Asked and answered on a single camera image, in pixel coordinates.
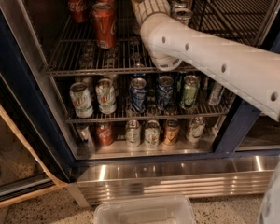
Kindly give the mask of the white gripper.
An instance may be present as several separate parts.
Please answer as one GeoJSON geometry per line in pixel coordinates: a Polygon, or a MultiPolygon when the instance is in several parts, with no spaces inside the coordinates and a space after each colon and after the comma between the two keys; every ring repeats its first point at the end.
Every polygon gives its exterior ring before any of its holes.
{"type": "Polygon", "coordinates": [[[163,13],[170,15],[171,13],[167,0],[131,0],[131,3],[137,22],[140,25],[154,14],[163,13]]]}

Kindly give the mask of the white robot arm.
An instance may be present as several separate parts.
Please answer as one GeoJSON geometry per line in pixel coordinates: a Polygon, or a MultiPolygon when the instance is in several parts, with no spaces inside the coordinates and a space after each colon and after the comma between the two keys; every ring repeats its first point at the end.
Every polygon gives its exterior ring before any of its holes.
{"type": "Polygon", "coordinates": [[[241,100],[219,132],[215,151],[230,157],[261,113],[280,123],[280,10],[264,45],[254,48],[186,27],[169,16],[166,0],[131,0],[142,41],[155,66],[182,60],[241,100]]]}

